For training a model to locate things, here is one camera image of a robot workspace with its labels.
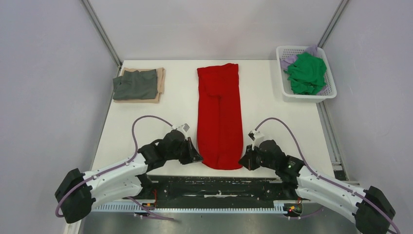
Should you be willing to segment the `red t shirt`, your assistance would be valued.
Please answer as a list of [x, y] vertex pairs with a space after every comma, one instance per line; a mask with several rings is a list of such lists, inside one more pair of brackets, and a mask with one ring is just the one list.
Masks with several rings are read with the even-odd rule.
[[244, 147], [239, 66], [203, 67], [197, 74], [197, 145], [203, 163], [216, 170], [237, 170]]

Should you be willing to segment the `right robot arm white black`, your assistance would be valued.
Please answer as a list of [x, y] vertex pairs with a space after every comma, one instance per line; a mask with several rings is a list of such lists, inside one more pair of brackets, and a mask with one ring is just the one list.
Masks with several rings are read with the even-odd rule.
[[259, 167], [274, 170], [282, 180], [284, 197], [316, 202], [347, 218], [363, 234], [391, 232], [395, 210], [380, 189], [364, 189], [310, 170], [303, 160], [286, 155], [274, 140], [248, 145], [239, 164], [250, 171]]

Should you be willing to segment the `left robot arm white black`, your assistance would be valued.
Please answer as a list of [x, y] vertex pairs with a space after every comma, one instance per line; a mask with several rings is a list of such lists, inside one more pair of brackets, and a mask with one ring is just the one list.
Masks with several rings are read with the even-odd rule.
[[69, 171], [55, 192], [55, 214], [71, 224], [108, 202], [135, 196], [148, 198], [153, 185], [147, 173], [169, 160], [186, 165], [203, 158], [190, 137], [172, 130], [163, 139], [156, 139], [138, 148], [131, 157], [105, 168], [83, 173], [78, 168]]

